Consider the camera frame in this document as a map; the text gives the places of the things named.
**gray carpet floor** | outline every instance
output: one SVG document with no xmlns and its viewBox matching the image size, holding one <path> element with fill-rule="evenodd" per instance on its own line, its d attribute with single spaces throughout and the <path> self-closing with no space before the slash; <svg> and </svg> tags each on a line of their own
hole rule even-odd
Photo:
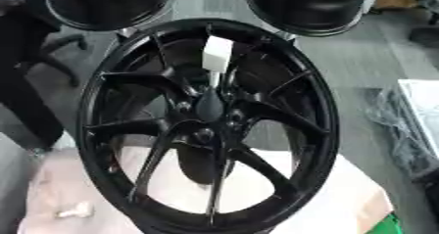
<svg viewBox="0 0 439 234">
<path fill-rule="evenodd" d="M 173 0 L 170 8 L 142 27 L 176 19 L 221 17 L 275 31 L 253 15 L 245 0 Z M 369 15 L 344 34 L 299 39 L 301 49 L 323 73 L 336 98 L 342 129 L 340 152 L 386 189 L 408 234 L 432 234 L 438 229 L 419 188 L 393 164 L 389 156 L 392 143 L 386 130 L 369 121 L 365 110 L 379 90 L 392 86 L 399 78 L 439 78 L 439 49 L 425 49 L 407 40 L 410 29 L 425 21 L 426 14 L 421 11 Z M 55 36 L 78 32 L 64 28 Z M 82 33 L 92 45 L 90 50 L 81 52 L 68 46 L 56 57 L 70 65 L 84 85 L 104 58 L 114 35 Z M 64 76 L 42 65 L 28 79 L 66 129 L 74 133 L 81 88 L 69 88 Z M 24 146 L 35 145 L 35 139 L 10 112 L 1 109 L 0 117 L 0 131 L 9 132 Z M 262 128 L 259 134 L 265 148 L 284 149 L 285 141 L 279 140 L 275 130 Z"/>
</svg>

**black alloy wheel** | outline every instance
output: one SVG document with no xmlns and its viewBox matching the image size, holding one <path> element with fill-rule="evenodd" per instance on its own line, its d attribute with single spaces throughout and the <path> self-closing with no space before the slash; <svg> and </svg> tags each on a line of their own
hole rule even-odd
<svg viewBox="0 0 439 234">
<path fill-rule="evenodd" d="M 228 71 L 216 91 L 206 88 L 208 74 L 201 67 L 210 35 L 234 41 Z M 141 110 L 134 104 L 144 106 L 158 96 L 166 104 L 160 117 L 120 118 L 122 112 L 132 115 Z M 213 97 L 218 98 L 214 106 L 206 102 Z M 203 110 L 215 111 L 215 116 L 204 117 Z M 291 177 L 244 142 L 262 120 L 284 126 L 289 152 L 297 160 Z M 254 234 L 271 230 L 322 186 L 339 144 L 335 103 L 310 60 L 273 33 L 220 19 L 163 23 L 127 39 L 89 80 L 77 125 L 80 155 L 92 181 L 145 233 Z M 135 181 L 127 178 L 114 150 L 115 139 L 126 134 L 155 137 Z M 205 213 L 177 210 L 142 192 L 169 148 L 177 149 L 187 177 L 211 185 Z M 238 163 L 264 176 L 274 192 L 247 209 L 220 212 L 221 186 Z"/>
</svg>

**center bore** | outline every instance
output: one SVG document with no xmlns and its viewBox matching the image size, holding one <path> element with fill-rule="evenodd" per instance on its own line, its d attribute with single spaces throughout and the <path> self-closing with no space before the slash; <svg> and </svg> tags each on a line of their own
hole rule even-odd
<svg viewBox="0 0 439 234">
<path fill-rule="evenodd" d="M 200 119 L 211 122 L 218 120 L 224 112 L 224 104 L 218 92 L 214 88 L 209 88 L 197 104 L 197 115 Z"/>
</svg>

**white cloth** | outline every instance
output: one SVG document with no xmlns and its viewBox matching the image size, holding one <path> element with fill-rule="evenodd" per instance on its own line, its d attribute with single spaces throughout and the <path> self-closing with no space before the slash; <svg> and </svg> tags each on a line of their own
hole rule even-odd
<svg viewBox="0 0 439 234">
<path fill-rule="evenodd" d="M 133 179 L 149 150 L 125 148 L 121 166 Z M 257 151 L 269 163 L 287 174 L 290 158 L 286 152 Z M 209 190 L 187 179 L 179 170 L 176 153 L 164 158 L 150 182 L 148 193 L 174 208 L 199 212 L 206 208 Z M 246 208 L 267 197 L 271 185 L 250 169 L 238 165 L 226 179 L 220 211 Z M 57 218 L 59 211 L 90 202 L 94 214 L 88 218 Z M 335 167 L 322 189 L 311 201 L 271 234 L 366 233 L 393 210 L 385 191 L 359 169 L 337 157 Z M 86 175 L 75 150 L 55 152 L 46 159 L 30 185 L 27 213 L 20 234 L 140 234 L 132 222 L 109 204 Z"/>
</svg>

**rim lip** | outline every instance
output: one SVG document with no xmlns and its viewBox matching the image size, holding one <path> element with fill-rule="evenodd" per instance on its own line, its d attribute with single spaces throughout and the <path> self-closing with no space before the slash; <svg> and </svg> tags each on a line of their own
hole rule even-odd
<svg viewBox="0 0 439 234">
<path fill-rule="evenodd" d="M 86 31 L 114 31 L 118 29 L 123 29 L 126 27 L 132 27 L 141 25 L 145 22 L 148 22 L 149 19 L 154 18 L 157 14 L 159 14 L 169 3 L 170 0 L 158 0 L 157 4 L 154 5 L 150 10 L 145 11 L 139 14 L 137 17 L 132 18 L 129 21 L 125 21 L 123 23 L 117 24 L 93 24 L 93 23 L 81 23 L 75 22 L 66 18 L 56 11 L 56 9 L 51 4 L 50 0 L 46 0 L 46 6 L 49 9 L 50 13 L 63 24 L 68 25 L 73 28 L 77 28 L 80 30 Z"/>
<path fill-rule="evenodd" d="M 230 228 L 222 228 L 222 229 L 210 229 L 210 230 L 201 230 L 201 229 L 193 229 L 192 227 L 184 228 L 183 226 L 176 226 L 174 224 L 170 224 L 164 220 L 158 220 L 157 217 L 151 217 L 151 215 L 145 213 L 141 208 L 130 204 L 125 197 L 118 192 L 118 188 L 115 184 L 108 178 L 108 174 L 102 170 L 102 168 L 94 161 L 94 156 L 90 155 L 89 146 L 87 144 L 87 133 L 83 130 L 83 126 L 86 125 L 88 116 L 91 113 L 91 108 L 94 105 L 90 105 L 90 102 L 93 96 L 96 95 L 96 89 L 102 84 L 102 80 L 100 79 L 100 74 L 102 70 L 109 70 L 114 68 L 119 61 L 123 60 L 126 55 L 132 52 L 133 49 L 136 49 L 139 45 L 142 45 L 145 42 L 145 38 L 148 37 L 154 31 L 166 30 L 166 28 L 170 27 L 188 27 L 194 24 L 204 24 L 207 25 L 209 23 L 225 23 L 230 24 L 232 26 L 239 26 L 243 28 L 248 28 L 253 31 L 258 32 L 259 34 L 269 35 L 270 38 L 273 38 L 277 45 L 280 45 L 283 48 L 288 48 L 288 52 L 291 56 L 296 58 L 297 63 L 302 66 L 306 66 L 308 69 L 311 69 L 313 74 L 313 80 L 311 83 L 313 87 L 318 87 L 319 90 L 316 89 L 317 98 L 320 106 L 324 110 L 324 119 L 323 121 L 329 126 L 328 130 L 330 130 L 330 136 L 327 136 L 324 140 L 322 140 L 320 150 L 324 150 L 325 155 L 321 153 L 313 154 L 314 157 L 318 157 L 318 169 L 314 170 L 313 182 L 312 185 L 307 185 L 307 191 L 304 192 L 303 196 L 297 200 L 295 204 L 292 204 L 286 211 L 279 212 L 276 216 L 271 217 L 267 221 L 261 222 L 260 224 L 256 224 L 254 226 L 248 226 L 248 229 L 243 230 L 241 225 L 233 226 L 234 229 Z M 100 67 L 93 73 L 93 76 L 89 79 L 86 88 L 82 92 L 82 97 L 80 101 L 80 107 L 77 113 L 77 145 L 79 147 L 79 154 L 81 156 L 82 162 L 85 166 L 85 169 L 90 176 L 91 180 L 98 188 L 100 193 L 119 211 L 122 211 L 126 214 L 137 227 L 139 227 L 143 231 L 156 229 L 164 233 L 213 233 L 213 234 L 244 234 L 244 233 L 255 233 L 261 230 L 267 230 L 273 228 L 273 226 L 279 224 L 289 216 L 291 216 L 294 212 L 303 207 L 319 190 L 319 188 L 323 185 L 326 180 L 329 172 L 332 169 L 332 166 L 335 162 L 335 158 L 338 152 L 339 147 L 339 123 L 338 123 L 338 113 L 335 106 L 335 102 L 333 100 L 332 94 L 327 86 L 326 82 L 318 72 L 317 68 L 311 63 L 308 58 L 303 55 L 299 50 L 290 45 L 287 41 L 283 40 L 279 36 L 263 30 L 259 27 L 255 27 L 250 24 L 234 22 L 223 19 L 189 19 L 189 20 L 180 20 L 174 21 L 170 23 L 163 23 L 157 26 L 153 26 L 148 28 L 132 38 L 128 39 L 123 45 L 117 48 L 108 58 L 106 58 Z"/>
<path fill-rule="evenodd" d="M 276 19 L 273 19 L 272 16 L 262 11 L 258 7 L 258 5 L 256 5 L 254 0 L 247 0 L 247 4 L 250 7 L 250 9 L 255 13 L 255 15 L 265 23 L 268 23 L 280 30 L 287 31 L 289 33 L 311 36 L 311 37 L 325 37 L 325 36 L 344 33 L 350 30 L 351 28 L 355 27 L 360 22 L 363 16 L 363 9 L 362 6 L 360 6 L 357 14 L 349 23 L 329 29 L 312 29 L 312 28 L 304 28 L 304 27 L 296 26 L 293 24 L 278 22 Z"/>
</svg>

